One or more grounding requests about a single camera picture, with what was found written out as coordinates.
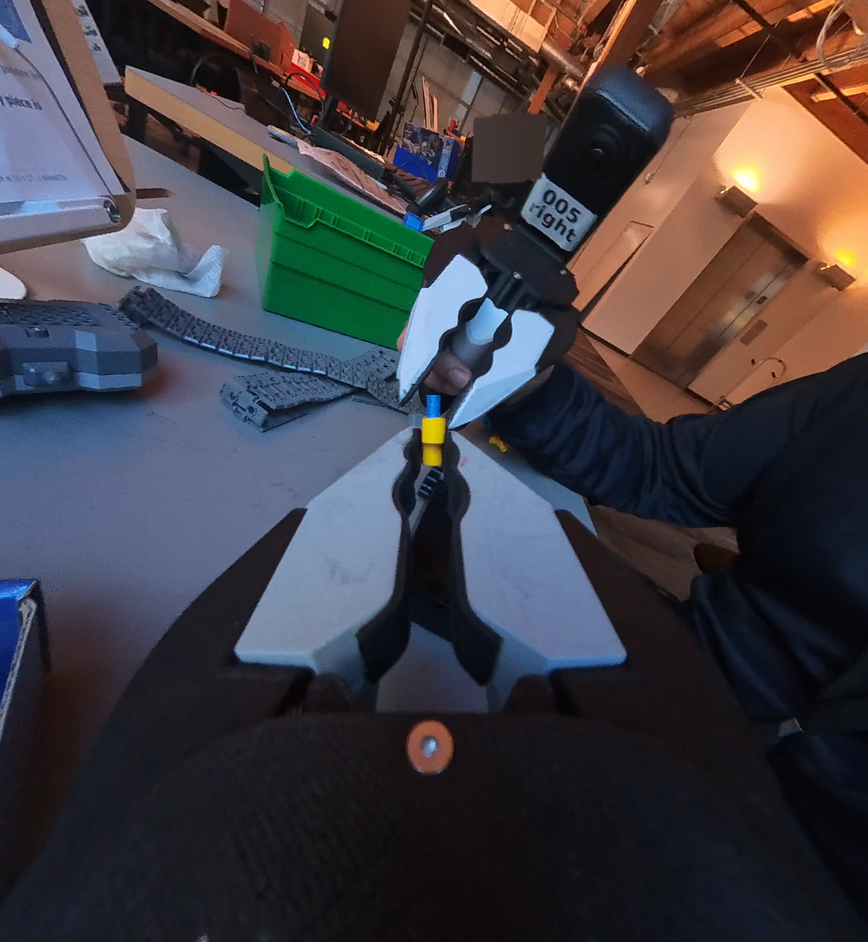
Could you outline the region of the long grey toy track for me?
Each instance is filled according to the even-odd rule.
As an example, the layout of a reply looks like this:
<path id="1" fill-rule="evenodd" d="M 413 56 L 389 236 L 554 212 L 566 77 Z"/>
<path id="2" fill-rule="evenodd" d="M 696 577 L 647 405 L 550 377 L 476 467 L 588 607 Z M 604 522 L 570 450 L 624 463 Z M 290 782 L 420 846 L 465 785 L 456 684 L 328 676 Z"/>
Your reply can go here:
<path id="1" fill-rule="evenodd" d="M 372 347 L 347 360 L 213 324 L 174 304 L 153 288 L 134 288 L 119 309 L 139 326 L 151 326 L 173 338 L 216 352 L 230 359 L 264 364 L 289 372 L 315 376 L 361 389 L 387 383 L 399 363 L 396 351 Z"/>

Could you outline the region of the blue printed box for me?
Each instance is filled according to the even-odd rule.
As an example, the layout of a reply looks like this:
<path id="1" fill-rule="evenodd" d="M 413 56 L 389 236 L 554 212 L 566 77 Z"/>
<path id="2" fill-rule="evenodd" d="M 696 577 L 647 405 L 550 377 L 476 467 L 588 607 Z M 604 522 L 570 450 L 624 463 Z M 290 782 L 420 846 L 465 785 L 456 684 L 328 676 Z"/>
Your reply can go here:
<path id="1" fill-rule="evenodd" d="M 421 124 L 405 124 L 393 152 L 395 168 L 427 182 L 454 179 L 465 145 L 464 137 L 432 131 Z"/>

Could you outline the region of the black monitor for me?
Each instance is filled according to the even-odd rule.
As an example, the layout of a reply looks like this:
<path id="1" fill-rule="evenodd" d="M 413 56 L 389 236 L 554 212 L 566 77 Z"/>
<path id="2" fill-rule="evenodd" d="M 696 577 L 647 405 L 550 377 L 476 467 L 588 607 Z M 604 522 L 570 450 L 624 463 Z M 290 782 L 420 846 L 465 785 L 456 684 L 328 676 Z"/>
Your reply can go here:
<path id="1" fill-rule="evenodd" d="M 321 87 L 327 97 L 374 120 L 402 40 L 409 1 L 344 1 Z"/>

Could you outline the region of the green plastic bin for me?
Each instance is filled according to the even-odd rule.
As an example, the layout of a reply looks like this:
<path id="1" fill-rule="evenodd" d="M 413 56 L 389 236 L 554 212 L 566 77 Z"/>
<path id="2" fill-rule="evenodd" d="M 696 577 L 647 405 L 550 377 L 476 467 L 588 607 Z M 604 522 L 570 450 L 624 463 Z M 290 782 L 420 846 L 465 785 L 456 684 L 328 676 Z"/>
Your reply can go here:
<path id="1" fill-rule="evenodd" d="M 433 239 L 263 157 L 256 265 L 266 312 L 396 347 Z"/>

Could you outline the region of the person's right forearm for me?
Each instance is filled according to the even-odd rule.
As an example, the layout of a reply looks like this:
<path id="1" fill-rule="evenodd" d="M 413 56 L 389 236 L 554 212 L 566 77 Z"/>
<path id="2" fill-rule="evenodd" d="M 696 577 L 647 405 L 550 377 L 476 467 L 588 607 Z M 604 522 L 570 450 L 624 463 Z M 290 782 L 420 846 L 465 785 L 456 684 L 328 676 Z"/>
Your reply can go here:
<path id="1" fill-rule="evenodd" d="M 670 524 L 736 527 L 762 494 L 820 510 L 868 481 L 868 352 L 727 411 L 666 423 L 629 415 L 560 364 L 488 423 L 592 503 Z"/>

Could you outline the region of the workbench table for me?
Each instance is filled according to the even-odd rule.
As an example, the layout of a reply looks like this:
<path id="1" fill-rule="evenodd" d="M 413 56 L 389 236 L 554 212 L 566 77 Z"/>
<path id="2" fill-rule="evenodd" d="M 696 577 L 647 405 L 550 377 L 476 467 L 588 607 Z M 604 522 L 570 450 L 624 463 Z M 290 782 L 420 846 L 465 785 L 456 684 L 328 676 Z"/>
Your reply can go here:
<path id="1" fill-rule="evenodd" d="M 134 100 L 169 118 L 208 144 L 262 172 L 304 172 L 403 222 L 405 204 L 346 157 L 303 139 L 273 135 L 242 105 L 128 66 L 124 89 Z"/>

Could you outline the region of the folded grey toy track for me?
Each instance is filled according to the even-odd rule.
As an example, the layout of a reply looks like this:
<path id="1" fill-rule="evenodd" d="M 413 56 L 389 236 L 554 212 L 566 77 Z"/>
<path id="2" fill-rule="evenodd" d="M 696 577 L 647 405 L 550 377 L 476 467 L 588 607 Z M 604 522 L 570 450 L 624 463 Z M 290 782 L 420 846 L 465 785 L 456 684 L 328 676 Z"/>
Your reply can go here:
<path id="1" fill-rule="evenodd" d="M 257 372 L 236 376 L 219 390 L 223 405 L 237 418 L 259 431 L 267 431 L 302 418 L 312 409 L 355 395 L 369 404 L 398 412 L 396 384 L 371 376 L 368 388 L 322 375 L 296 372 Z"/>

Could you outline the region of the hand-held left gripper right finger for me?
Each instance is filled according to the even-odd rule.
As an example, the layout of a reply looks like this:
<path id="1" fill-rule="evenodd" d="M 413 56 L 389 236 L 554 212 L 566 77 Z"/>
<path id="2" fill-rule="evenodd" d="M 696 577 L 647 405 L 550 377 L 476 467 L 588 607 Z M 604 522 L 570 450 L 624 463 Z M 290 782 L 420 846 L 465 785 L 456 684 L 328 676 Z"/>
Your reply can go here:
<path id="1" fill-rule="evenodd" d="M 461 435 L 443 447 L 451 634 L 485 689 L 612 667 L 627 652 L 553 505 Z"/>

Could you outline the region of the white crumpled tissue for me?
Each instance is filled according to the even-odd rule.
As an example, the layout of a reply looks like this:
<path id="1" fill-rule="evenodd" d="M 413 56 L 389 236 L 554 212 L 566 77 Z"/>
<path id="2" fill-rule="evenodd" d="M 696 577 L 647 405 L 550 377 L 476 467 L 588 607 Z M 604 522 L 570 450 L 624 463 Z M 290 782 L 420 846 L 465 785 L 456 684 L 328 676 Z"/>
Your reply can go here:
<path id="1" fill-rule="evenodd" d="M 219 245 L 201 253 L 184 243 L 166 209 L 137 208 L 122 230 L 82 244 L 89 259 L 109 273 L 206 299 L 218 295 L 228 255 Z"/>

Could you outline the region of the elevator door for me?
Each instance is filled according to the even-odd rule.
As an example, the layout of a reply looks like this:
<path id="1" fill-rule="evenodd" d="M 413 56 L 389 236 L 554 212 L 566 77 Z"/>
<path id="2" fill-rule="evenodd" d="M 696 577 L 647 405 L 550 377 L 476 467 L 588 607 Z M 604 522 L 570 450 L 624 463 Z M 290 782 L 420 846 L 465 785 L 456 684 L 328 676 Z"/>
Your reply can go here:
<path id="1" fill-rule="evenodd" d="M 678 388 L 690 387 L 807 262 L 777 227 L 750 214 L 631 360 Z"/>

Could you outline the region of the grey desk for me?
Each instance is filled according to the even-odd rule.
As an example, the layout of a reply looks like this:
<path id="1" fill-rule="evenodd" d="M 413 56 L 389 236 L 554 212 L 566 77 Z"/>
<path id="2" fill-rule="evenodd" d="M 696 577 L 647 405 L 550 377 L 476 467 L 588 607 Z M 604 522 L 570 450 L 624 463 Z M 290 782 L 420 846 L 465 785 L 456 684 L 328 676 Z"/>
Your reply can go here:
<path id="1" fill-rule="evenodd" d="M 212 354 L 160 364 L 146 393 L 0 403 L 0 576 L 40 578 L 78 696 L 39 746 L 112 708 L 0 940 L 564 940 L 581 879 L 524 751 L 550 714 L 460 720 L 427 777 L 407 717 L 288 715 L 311 681 L 231 651 L 279 519 L 411 418 L 331 406 L 281 443 L 215 405 Z"/>

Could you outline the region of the person's right hand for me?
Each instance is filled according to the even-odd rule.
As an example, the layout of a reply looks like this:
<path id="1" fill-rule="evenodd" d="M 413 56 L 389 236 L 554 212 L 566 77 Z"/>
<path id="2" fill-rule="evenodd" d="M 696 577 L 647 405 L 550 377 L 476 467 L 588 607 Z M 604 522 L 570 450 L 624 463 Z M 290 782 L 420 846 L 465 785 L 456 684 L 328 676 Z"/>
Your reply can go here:
<path id="1" fill-rule="evenodd" d="M 439 353 L 422 386 L 431 394 L 458 396 L 474 379 L 471 369 L 450 349 Z"/>

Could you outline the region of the instruction sign stand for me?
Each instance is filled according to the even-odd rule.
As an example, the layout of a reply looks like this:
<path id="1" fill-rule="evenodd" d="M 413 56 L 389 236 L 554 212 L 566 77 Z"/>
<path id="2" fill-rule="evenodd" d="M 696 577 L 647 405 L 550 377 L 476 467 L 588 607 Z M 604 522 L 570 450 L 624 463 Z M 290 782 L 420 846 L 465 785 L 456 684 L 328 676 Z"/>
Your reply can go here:
<path id="1" fill-rule="evenodd" d="M 0 1 L 0 255 L 112 233 L 134 216 L 134 173 L 86 2 Z M 0 267 L 0 300 L 27 294 Z"/>

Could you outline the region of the grey toy brick block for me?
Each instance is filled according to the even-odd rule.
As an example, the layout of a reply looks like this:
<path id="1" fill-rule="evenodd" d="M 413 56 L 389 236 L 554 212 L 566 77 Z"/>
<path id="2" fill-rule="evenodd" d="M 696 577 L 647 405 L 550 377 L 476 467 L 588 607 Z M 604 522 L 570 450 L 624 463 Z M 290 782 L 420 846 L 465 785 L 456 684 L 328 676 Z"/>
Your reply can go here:
<path id="1" fill-rule="evenodd" d="M 0 300 L 0 399 L 138 389 L 157 370 L 153 338 L 111 305 Z"/>

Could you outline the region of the white robot model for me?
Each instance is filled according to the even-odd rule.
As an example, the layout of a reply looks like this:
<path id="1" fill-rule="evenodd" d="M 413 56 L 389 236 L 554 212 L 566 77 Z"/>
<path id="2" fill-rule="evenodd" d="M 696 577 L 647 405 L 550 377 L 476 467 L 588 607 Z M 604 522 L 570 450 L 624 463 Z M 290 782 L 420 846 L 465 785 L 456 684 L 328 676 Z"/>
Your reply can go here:
<path id="1" fill-rule="evenodd" d="M 423 233 L 444 233 L 464 223 L 476 227 L 480 218 L 491 209 L 491 203 L 464 204 L 444 210 L 424 220 Z"/>

